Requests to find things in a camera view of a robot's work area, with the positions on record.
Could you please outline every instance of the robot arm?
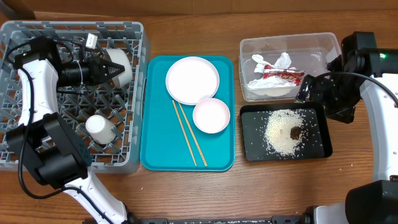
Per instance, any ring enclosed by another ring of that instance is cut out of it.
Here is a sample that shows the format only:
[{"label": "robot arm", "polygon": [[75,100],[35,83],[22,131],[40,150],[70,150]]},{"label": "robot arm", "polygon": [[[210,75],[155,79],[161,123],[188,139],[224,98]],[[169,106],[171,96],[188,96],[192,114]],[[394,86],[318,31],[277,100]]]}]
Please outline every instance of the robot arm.
[{"label": "robot arm", "polygon": [[[398,93],[398,74],[383,74],[376,78],[394,94]],[[398,108],[380,87],[365,81],[359,88],[368,111],[373,143],[372,180],[398,177]]]},{"label": "robot arm", "polygon": [[[43,118],[45,114],[58,112],[57,103],[57,82],[58,75],[52,64],[47,60],[34,60],[24,65],[33,79],[33,86],[36,91],[34,95],[35,113],[33,122]],[[30,86],[26,74],[18,70],[22,80],[22,114],[18,125],[27,125],[30,108]]]},{"label": "robot arm", "polygon": [[[20,162],[38,183],[50,184],[71,195],[97,223],[135,223],[137,220],[125,205],[106,190],[90,169],[91,155],[85,143],[58,114],[56,94],[60,86],[106,82],[125,68],[98,57],[88,58],[86,62],[62,63],[56,44],[52,39],[38,37],[30,41],[30,51],[16,55],[13,65],[22,80],[22,114],[19,127],[7,133],[7,142],[23,157]],[[31,87],[34,98],[30,95]],[[30,114],[32,100],[34,114]],[[30,131],[21,155],[26,129]],[[36,149],[43,138],[51,138],[55,145],[39,152]]]},{"label": "robot arm", "polygon": [[369,115],[374,148],[372,183],[350,190],[345,203],[309,213],[315,224],[398,223],[398,50],[377,49],[373,33],[354,32],[343,39],[343,54],[324,76],[307,75],[297,101],[317,101],[330,119],[351,123],[362,98]]}]

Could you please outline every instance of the wooden table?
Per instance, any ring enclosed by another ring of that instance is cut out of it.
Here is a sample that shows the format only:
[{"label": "wooden table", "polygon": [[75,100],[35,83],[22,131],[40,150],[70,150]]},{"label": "wooden table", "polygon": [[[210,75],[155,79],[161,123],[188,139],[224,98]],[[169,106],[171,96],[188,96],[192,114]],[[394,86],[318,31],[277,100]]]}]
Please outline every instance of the wooden table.
[{"label": "wooden table", "polygon": [[[234,63],[236,161],[223,173],[153,172],[140,167],[130,175],[98,175],[108,190],[140,218],[245,218],[296,215],[311,205],[345,200],[347,192],[370,183],[373,148],[365,106],[355,121],[328,120],[333,155],[306,161],[248,162],[244,158],[238,113],[243,100],[238,75],[242,39],[332,32],[339,42],[356,30],[376,33],[377,44],[398,48],[397,11],[298,12],[214,16],[92,18],[142,22],[152,56],[225,55]],[[52,189],[26,176],[37,194]],[[72,198],[34,200],[23,194],[16,172],[0,175],[1,223],[81,223],[90,215]]]}]

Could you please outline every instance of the cable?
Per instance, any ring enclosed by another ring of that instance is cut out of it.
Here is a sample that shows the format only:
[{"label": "cable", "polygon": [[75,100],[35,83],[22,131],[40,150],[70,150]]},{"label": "cable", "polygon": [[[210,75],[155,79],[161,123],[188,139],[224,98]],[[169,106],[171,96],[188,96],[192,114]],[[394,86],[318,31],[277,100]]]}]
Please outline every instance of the cable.
[{"label": "cable", "polygon": [[80,85],[83,85],[83,72],[82,72],[82,70],[81,70],[81,66],[80,66],[80,63],[79,63],[79,61],[76,61],[76,63],[79,65],[79,68],[80,68],[80,76],[81,76],[81,82],[80,82]]},{"label": "cable", "polygon": [[395,94],[393,94],[393,92],[391,92],[385,85],[383,85],[381,82],[377,81],[375,78],[367,77],[366,75],[362,75],[362,74],[358,74],[358,73],[354,73],[354,72],[328,72],[328,73],[324,73],[324,74],[321,74],[321,75],[315,77],[315,79],[327,77],[330,75],[351,75],[351,76],[363,78],[367,81],[373,82],[374,84],[376,84],[380,88],[382,88],[392,98],[394,103],[396,105],[398,105],[398,98],[395,96]]},{"label": "cable", "polygon": [[64,39],[64,38],[51,38],[51,39],[52,39],[52,40],[67,41],[67,42],[72,43],[72,44],[75,44],[75,45],[77,45],[77,46],[79,46],[79,47],[83,46],[83,44],[78,43],[78,42],[75,42],[74,40],[71,40],[71,39]]},{"label": "cable", "polygon": [[113,224],[113,222],[104,214],[101,212],[101,210],[99,210],[99,208],[94,204],[94,202],[91,200],[91,198],[89,198],[87,196],[86,193],[84,193],[84,191],[82,191],[82,189],[77,188],[77,187],[62,187],[62,190],[76,190],[76,192],[78,194],[82,194],[82,196],[87,200],[88,203],[90,203],[90,205],[95,209],[96,212],[98,212],[99,215],[101,215],[102,219],[105,219],[109,224]]},{"label": "cable", "polygon": [[11,48],[11,49],[6,53],[6,60],[7,60],[7,62],[10,63],[11,65],[14,65],[14,62],[12,62],[12,61],[10,60],[10,58],[9,58],[10,54],[13,53],[15,50],[17,50],[17,49],[19,49],[19,48],[21,48],[21,47],[23,47],[23,46],[26,46],[26,45],[28,45],[28,44],[29,44],[29,42],[25,42],[25,43],[23,43],[23,44],[20,44],[20,45],[17,45],[17,46],[15,46],[15,47]]},{"label": "cable", "polygon": [[29,75],[29,73],[26,71],[26,69],[21,68],[21,70],[26,74],[26,77],[29,81],[29,86],[30,86],[30,108],[29,108],[29,120],[26,124],[25,127],[25,133],[24,133],[24,138],[22,140],[22,147],[21,147],[21,155],[19,156],[19,162],[18,162],[18,178],[19,178],[19,184],[21,185],[21,188],[23,189],[23,191],[30,197],[34,198],[34,199],[46,199],[49,197],[52,197],[54,195],[57,195],[59,193],[62,192],[62,190],[56,190],[50,194],[47,195],[35,195],[32,192],[29,191],[29,189],[26,187],[25,182],[24,182],[24,177],[23,177],[23,173],[22,173],[22,165],[23,165],[23,161],[24,161],[24,152],[25,152],[25,146],[26,146],[26,142],[27,142],[27,137],[29,135],[29,129],[30,129],[30,125],[32,124],[32,120],[33,120],[33,115],[35,113],[34,111],[34,89],[33,89],[33,80],[32,77]]}]

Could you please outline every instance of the wooden surface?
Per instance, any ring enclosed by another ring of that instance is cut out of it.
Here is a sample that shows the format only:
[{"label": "wooden surface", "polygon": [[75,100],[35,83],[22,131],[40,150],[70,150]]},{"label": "wooden surface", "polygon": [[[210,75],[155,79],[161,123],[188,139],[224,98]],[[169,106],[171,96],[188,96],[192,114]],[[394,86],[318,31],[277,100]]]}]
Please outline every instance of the wooden surface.
[{"label": "wooden surface", "polygon": [[3,0],[23,14],[56,12],[102,16],[204,15],[398,9],[396,0]]},{"label": "wooden surface", "polygon": [[[251,37],[333,32],[339,42],[355,30],[374,31],[379,47],[398,48],[397,11],[302,12],[93,18],[140,21],[152,56],[225,55],[234,63],[236,161],[223,173],[154,172],[140,167],[131,175],[103,174],[99,179],[140,218],[244,218],[295,215],[311,205],[342,202],[348,190],[371,181],[373,149],[363,103],[354,123],[328,120],[333,155],[306,161],[248,162],[241,141],[240,108],[246,103],[238,76],[239,43]],[[29,188],[50,187],[26,176]],[[0,175],[0,223],[80,223],[89,214],[72,198],[34,200],[22,193],[16,172]]]}]

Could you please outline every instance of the black tray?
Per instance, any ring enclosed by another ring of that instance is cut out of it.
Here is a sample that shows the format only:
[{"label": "black tray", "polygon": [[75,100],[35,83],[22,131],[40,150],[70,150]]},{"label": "black tray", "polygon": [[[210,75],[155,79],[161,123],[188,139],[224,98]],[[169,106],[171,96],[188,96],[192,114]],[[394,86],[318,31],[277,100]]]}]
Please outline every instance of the black tray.
[{"label": "black tray", "polygon": [[[305,127],[308,128],[308,137],[298,145],[294,156],[281,156],[268,151],[267,142],[263,140],[270,111],[298,110],[306,115]],[[268,105],[243,106],[240,111],[244,155],[249,161],[274,161],[281,159],[314,159],[329,157],[333,153],[328,124],[323,106],[315,102],[306,103],[276,103]]]}]

